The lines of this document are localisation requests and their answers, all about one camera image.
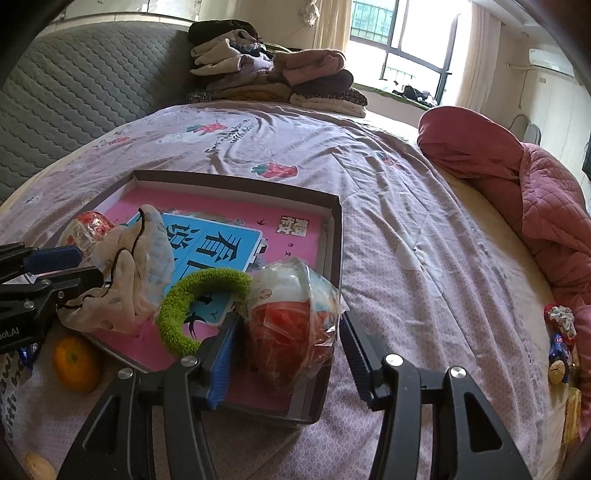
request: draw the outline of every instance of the green fuzzy ring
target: green fuzzy ring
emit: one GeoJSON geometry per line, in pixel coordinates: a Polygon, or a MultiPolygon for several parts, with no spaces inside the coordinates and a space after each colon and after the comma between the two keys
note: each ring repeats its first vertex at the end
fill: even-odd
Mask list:
{"type": "Polygon", "coordinates": [[[251,278],[231,268],[205,268],[193,272],[172,286],[162,303],[158,318],[160,339],[178,357],[194,355],[201,345],[183,333],[187,311],[198,296],[211,291],[228,291],[246,300],[251,278]]]}

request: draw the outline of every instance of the clear plastic bag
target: clear plastic bag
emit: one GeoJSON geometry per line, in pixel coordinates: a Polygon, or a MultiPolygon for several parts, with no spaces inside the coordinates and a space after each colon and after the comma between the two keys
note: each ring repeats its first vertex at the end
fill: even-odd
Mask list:
{"type": "Polygon", "coordinates": [[[280,391],[332,360],[339,291],[298,258],[264,266],[246,300],[249,352],[280,391]]]}
{"type": "Polygon", "coordinates": [[[114,227],[102,213],[84,212],[68,224],[57,245],[75,245],[82,252],[82,258],[86,259],[95,245],[114,227]]]}

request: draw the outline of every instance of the metal screw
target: metal screw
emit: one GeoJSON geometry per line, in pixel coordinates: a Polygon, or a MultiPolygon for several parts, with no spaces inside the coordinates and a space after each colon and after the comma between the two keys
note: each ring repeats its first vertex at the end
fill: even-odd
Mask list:
{"type": "Polygon", "coordinates": [[[389,355],[386,355],[386,363],[388,365],[392,365],[393,367],[400,367],[400,365],[404,363],[404,360],[400,355],[390,353],[389,355]]]}
{"type": "Polygon", "coordinates": [[[462,367],[451,367],[449,372],[453,378],[464,378],[466,371],[462,367]]]}
{"type": "Polygon", "coordinates": [[[122,368],[121,370],[119,370],[117,372],[117,376],[121,379],[121,380],[127,380],[131,377],[134,376],[134,371],[132,369],[130,369],[129,367],[127,368],[122,368]]]}
{"type": "Polygon", "coordinates": [[[197,357],[193,355],[187,355],[181,358],[181,365],[184,367],[192,367],[198,362],[197,357]]]}

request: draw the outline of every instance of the plastic bag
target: plastic bag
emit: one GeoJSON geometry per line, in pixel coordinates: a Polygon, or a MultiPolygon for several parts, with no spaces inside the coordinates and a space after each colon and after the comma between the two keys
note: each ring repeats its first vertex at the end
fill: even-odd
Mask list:
{"type": "Polygon", "coordinates": [[[246,300],[248,348],[277,390],[292,390],[332,359],[339,318],[339,292],[302,260],[264,266],[246,300]]]}
{"type": "Polygon", "coordinates": [[[85,259],[92,253],[95,245],[114,227],[115,225],[102,213],[84,212],[68,224],[57,245],[75,245],[85,259]]]}

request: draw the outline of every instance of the folded clothes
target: folded clothes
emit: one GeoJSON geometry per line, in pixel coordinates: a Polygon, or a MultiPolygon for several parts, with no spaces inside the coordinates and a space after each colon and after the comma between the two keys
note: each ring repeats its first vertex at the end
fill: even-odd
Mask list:
{"type": "Polygon", "coordinates": [[[343,68],[345,68],[345,55],[339,50],[277,52],[273,57],[273,69],[282,73],[292,86],[334,75],[343,68]]]}
{"type": "Polygon", "coordinates": [[[303,108],[344,113],[345,115],[356,116],[358,118],[365,118],[365,115],[367,115],[367,110],[364,106],[348,102],[347,100],[320,97],[306,98],[294,93],[290,97],[290,103],[303,108]]]}
{"type": "Polygon", "coordinates": [[[261,54],[260,57],[251,57],[250,55],[243,55],[242,57],[241,68],[236,73],[225,75],[219,80],[210,83],[207,89],[212,92],[254,83],[274,83],[282,78],[279,75],[269,73],[273,63],[265,54],[261,54]]]}
{"type": "Polygon", "coordinates": [[[289,99],[282,96],[275,95],[273,92],[265,92],[263,90],[256,91],[251,90],[242,93],[236,93],[229,95],[227,100],[246,100],[248,102],[277,102],[277,103],[289,103],[289,99]]]}
{"type": "Polygon", "coordinates": [[[256,29],[250,23],[243,20],[205,20],[194,22],[189,27],[187,36],[191,45],[201,45],[232,30],[246,30],[251,37],[259,38],[256,29]]]}
{"type": "Polygon", "coordinates": [[[345,93],[341,93],[339,95],[312,95],[306,94],[302,95],[302,97],[311,99],[311,98],[328,98],[333,100],[347,100],[348,102],[354,103],[355,105],[367,106],[368,99],[367,97],[361,93],[356,88],[350,88],[345,93]]]}
{"type": "Polygon", "coordinates": [[[268,83],[266,85],[243,85],[240,87],[216,90],[213,92],[213,97],[230,98],[236,95],[250,95],[254,98],[257,96],[269,96],[273,97],[273,100],[269,101],[289,102],[291,94],[291,88],[285,83],[268,83]]]}
{"type": "Polygon", "coordinates": [[[230,46],[244,55],[252,55],[253,57],[258,57],[261,53],[267,53],[267,49],[262,43],[253,43],[252,45],[237,45],[233,42],[230,42],[230,46]]]}
{"type": "Polygon", "coordinates": [[[241,52],[232,48],[230,46],[230,41],[227,38],[224,38],[216,43],[211,50],[208,50],[203,55],[195,58],[195,65],[198,67],[201,65],[214,65],[220,63],[222,60],[238,57],[240,54],[241,52]]]}
{"type": "Polygon", "coordinates": [[[310,80],[294,85],[294,92],[299,95],[338,95],[345,93],[353,85],[353,74],[349,70],[341,70],[328,77],[310,80]]]}
{"type": "Polygon", "coordinates": [[[239,55],[238,57],[231,57],[222,60],[215,65],[204,65],[198,69],[189,70],[193,75],[208,76],[218,73],[234,73],[242,72],[244,76],[260,70],[268,70],[272,67],[272,63],[266,56],[251,57],[250,55],[239,55]]]}
{"type": "Polygon", "coordinates": [[[213,47],[215,47],[215,45],[226,38],[237,46],[254,45],[256,43],[256,38],[253,38],[251,35],[249,35],[246,30],[232,30],[231,32],[224,33],[223,35],[220,35],[208,42],[193,47],[191,49],[191,56],[196,58],[203,55],[205,52],[211,50],[213,47]]]}
{"type": "Polygon", "coordinates": [[[213,96],[210,92],[203,89],[197,89],[189,92],[187,95],[187,101],[189,103],[202,103],[202,102],[211,102],[213,100],[213,96]]]}

